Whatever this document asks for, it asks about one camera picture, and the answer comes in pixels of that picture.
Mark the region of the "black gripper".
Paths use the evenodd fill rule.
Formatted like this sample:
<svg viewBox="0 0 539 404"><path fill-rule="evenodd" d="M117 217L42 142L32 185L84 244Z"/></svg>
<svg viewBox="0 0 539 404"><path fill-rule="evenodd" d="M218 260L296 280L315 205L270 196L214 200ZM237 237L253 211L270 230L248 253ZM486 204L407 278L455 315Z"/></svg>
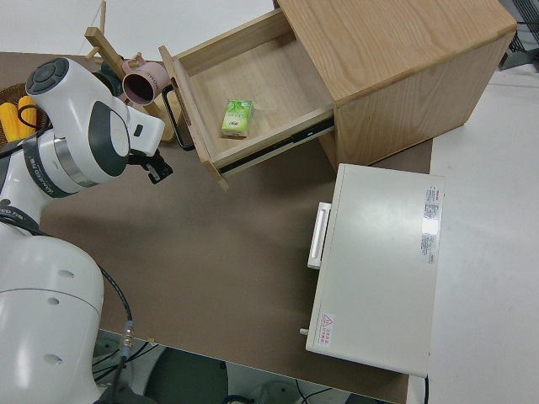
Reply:
<svg viewBox="0 0 539 404"><path fill-rule="evenodd" d="M152 156L130 154L127 163L141 166L148 171L148 177L152 183L159 183L163 180L162 176L169 176L173 173L173 169L165 162L159 150L156 150Z"/></svg>

